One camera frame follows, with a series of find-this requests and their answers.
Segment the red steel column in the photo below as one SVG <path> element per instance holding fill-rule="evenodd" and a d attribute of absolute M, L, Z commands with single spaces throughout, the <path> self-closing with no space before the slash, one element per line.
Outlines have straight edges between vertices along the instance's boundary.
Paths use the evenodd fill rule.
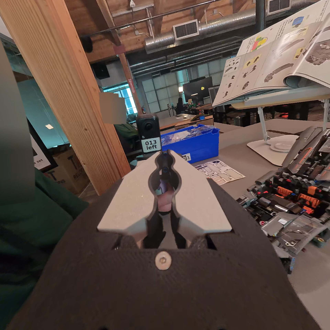
<path fill-rule="evenodd" d="M 132 93 L 132 97 L 133 97 L 135 106 L 137 108 L 138 115 L 142 115 L 142 107 L 141 107 L 139 99 L 138 99 L 137 89 L 136 89 L 135 83 L 134 83 L 134 78 L 133 78 L 129 63 L 128 63 L 126 55 L 125 55 L 125 47 L 123 45 L 119 45 L 119 46 L 114 45 L 113 49 L 114 49 L 115 54 L 119 57 L 120 62 L 122 64 L 123 71 L 124 71 L 126 80 L 129 84 L 129 88 Z"/>

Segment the silver air duct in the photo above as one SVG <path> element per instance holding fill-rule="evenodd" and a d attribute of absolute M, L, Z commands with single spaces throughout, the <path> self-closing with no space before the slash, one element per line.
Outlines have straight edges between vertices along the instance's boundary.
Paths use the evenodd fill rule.
<path fill-rule="evenodd" d="M 144 40 L 144 48 L 145 51 L 150 54 L 184 44 L 201 41 L 251 25 L 255 25 L 255 8 L 228 15 L 208 23 L 201 23 L 198 26 L 198 35 L 186 36 L 184 39 L 176 40 L 172 30 L 162 33 L 155 38 L 146 38 Z"/>

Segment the grey lego car model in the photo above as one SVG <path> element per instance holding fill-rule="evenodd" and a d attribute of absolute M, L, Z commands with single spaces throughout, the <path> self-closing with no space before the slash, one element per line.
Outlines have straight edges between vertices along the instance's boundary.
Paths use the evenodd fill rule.
<path fill-rule="evenodd" d="M 280 136 L 271 151 L 287 151 L 237 199 L 274 245 L 296 256 L 309 242 L 323 247 L 330 236 L 330 130 L 309 127 L 299 136 Z"/>

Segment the brown cardboard box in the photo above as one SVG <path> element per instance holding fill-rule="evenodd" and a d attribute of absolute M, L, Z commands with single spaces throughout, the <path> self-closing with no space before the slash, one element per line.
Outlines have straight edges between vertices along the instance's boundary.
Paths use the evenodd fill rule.
<path fill-rule="evenodd" d="M 80 194 L 90 180 L 74 150 L 70 147 L 53 155 L 53 159 L 57 167 L 44 172 L 44 175 L 72 193 Z"/>

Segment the black monitor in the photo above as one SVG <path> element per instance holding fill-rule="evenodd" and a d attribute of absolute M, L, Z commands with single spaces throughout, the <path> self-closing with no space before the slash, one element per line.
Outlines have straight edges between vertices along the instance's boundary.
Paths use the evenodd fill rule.
<path fill-rule="evenodd" d="M 213 86 L 212 77 L 200 77 L 183 84 L 183 93 L 186 102 L 192 100 L 194 104 L 204 103 L 204 99 L 209 97 L 208 89 Z"/>

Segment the white sticker sheet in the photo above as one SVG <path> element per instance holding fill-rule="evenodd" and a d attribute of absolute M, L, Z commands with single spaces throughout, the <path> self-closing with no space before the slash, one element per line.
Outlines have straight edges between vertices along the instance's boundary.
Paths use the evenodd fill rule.
<path fill-rule="evenodd" d="M 197 165 L 195 168 L 219 186 L 245 178 L 245 175 L 218 159 Z"/>

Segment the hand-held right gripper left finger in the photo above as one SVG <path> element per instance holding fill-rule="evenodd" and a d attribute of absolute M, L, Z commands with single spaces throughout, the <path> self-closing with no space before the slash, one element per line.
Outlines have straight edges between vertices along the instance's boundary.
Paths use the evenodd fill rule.
<path fill-rule="evenodd" d="M 97 226 L 99 232 L 131 236 L 141 244 L 161 244 L 166 232 L 156 190 L 168 175 L 168 153 L 156 152 L 125 175 Z"/>

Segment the person's left hand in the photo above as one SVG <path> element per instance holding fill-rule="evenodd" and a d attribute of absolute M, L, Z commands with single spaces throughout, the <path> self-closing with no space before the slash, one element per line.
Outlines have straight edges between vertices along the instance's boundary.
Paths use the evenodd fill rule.
<path fill-rule="evenodd" d="M 170 212 L 172 208 L 172 196 L 173 191 L 167 191 L 161 195 L 158 195 L 158 210 L 159 212 Z"/>

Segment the clear plastic bags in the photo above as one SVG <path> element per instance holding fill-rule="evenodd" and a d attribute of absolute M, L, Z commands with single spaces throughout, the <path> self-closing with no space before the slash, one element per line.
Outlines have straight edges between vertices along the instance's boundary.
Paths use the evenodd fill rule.
<path fill-rule="evenodd" d="M 210 133 L 214 129 L 214 126 L 211 125 L 198 125 L 196 127 L 194 126 L 189 126 L 187 127 L 187 130 L 183 131 L 175 131 L 170 134 L 163 134 L 161 137 L 161 143 L 163 146 L 169 145 L 175 142 L 180 142 L 183 140 L 187 140 L 193 137 L 200 136 L 204 133 Z"/>

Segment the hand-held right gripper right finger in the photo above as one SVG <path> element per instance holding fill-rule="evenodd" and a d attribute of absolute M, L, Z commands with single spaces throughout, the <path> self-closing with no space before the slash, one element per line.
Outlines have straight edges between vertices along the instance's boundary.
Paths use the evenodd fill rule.
<path fill-rule="evenodd" d="M 205 174 L 176 152 L 167 150 L 171 184 L 174 188 L 170 212 L 176 244 L 187 244 L 197 237 L 229 233 L 232 226 Z"/>

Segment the large wooden post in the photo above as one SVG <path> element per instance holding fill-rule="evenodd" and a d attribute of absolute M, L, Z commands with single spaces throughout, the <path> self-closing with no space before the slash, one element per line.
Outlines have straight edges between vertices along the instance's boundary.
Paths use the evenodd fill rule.
<path fill-rule="evenodd" d="M 0 1 L 1 17 L 101 196 L 130 166 L 64 1 Z"/>

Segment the background wooden table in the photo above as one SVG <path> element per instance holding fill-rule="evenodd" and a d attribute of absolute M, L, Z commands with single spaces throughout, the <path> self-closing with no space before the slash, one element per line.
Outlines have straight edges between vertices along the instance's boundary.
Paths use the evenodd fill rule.
<path fill-rule="evenodd" d="M 160 130 L 168 130 L 174 128 L 175 130 L 180 129 L 180 127 L 188 127 L 195 124 L 203 124 L 203 125 L 214 125 L 213 116 L 211 115 L 196 115 L 196 116 L 190 116 L 189 118 L 177 118 L 174 119 L 174 117 L 167 118 L 167 120 L 170 120 L 171 122 L 168 122 L 166 125 L 163 124 L 165 120 L 160 121 Z"/>

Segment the black framed sign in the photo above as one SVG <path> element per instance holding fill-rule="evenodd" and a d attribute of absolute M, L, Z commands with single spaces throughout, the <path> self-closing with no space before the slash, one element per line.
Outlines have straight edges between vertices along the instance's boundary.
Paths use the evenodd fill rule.
<path fill-rule="evenodd" d="M 33 128 L 31 122 L 27 119 L 29 132 L 31 136 L 31 144 L 33 149 L 33 159 L 34 159 L 34 166 L 39 171 L 45 173 L 47 171 L 53 170 L 58 165 L 54 158 L 52 157 L 51 153 L 46 148 L 45 144 L 39 137 L 38 133 Z"/>

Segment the black ceiling speaker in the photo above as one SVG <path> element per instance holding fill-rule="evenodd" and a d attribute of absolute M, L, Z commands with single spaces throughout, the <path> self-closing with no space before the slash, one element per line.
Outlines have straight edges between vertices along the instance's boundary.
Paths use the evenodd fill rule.
<path fill-rule="evenodd" d="M 93 52 L 93 42 L 90 36 L 81 36 L 80 42 L 82 44 L 85 53 Z"/>

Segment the blue plastic bin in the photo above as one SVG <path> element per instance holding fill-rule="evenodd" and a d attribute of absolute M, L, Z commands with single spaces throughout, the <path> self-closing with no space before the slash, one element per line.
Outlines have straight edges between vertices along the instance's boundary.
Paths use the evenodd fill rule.
<path fill-rule="evenodd" d="M 187 130 L 187 127 L 180 129 L 178 131 L 180 132 L 183 130 Z M 183 158 L 189 163 L 191 164 L 196 163 L 202 160 L 206 160 L 218 156 L 219 135 L 220 135 L 220 129 L 215 127 L 210 133 L 204 133 L 200 136 L 193 137 L 180 142 L 175 142 L 169 145 L 165 145 L 165 146 L 162 145 L 162 150 L 174 151 L 177 154 L 182 155 Z"/>

